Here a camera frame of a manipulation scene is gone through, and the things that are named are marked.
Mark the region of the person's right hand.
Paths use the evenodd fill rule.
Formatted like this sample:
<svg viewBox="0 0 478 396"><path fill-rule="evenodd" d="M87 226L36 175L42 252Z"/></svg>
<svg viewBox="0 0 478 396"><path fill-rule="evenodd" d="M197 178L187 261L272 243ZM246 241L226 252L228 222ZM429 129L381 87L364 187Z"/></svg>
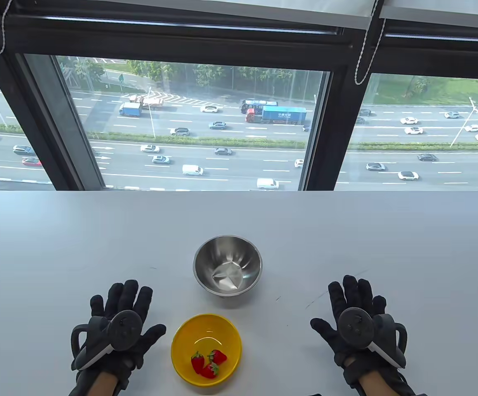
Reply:
<svg viewBox="0 0 478 396"><path fill-rule="evenodd" d="M310 326L333 350L334 362L343 369L346 383L359 395L414 395L415 392L397 368L374 351L350 346L339 334L339 317L345 309L357 307L373 317L386 312L386 299L373 296L369 281L357 280L352 275L344 276L342 283L331 282L328 292L336 329L322 318L311 319Z"/></svg>

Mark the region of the person's left hand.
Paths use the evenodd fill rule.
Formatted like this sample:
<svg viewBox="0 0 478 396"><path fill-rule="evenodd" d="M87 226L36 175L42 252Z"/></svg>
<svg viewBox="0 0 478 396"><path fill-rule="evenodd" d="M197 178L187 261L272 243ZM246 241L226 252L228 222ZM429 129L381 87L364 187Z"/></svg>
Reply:
<svg viewBox="0 0 478 396"><path fill-rule="evenodd" d="M91 319L86 325L76 326L71 336L71 367L78 378L105 372L122 383L143 367L145 354L167 331L164 324L142 330L153 295L152 288L127 280L114 283L107 300L101 295L92 296Z"/></svg>

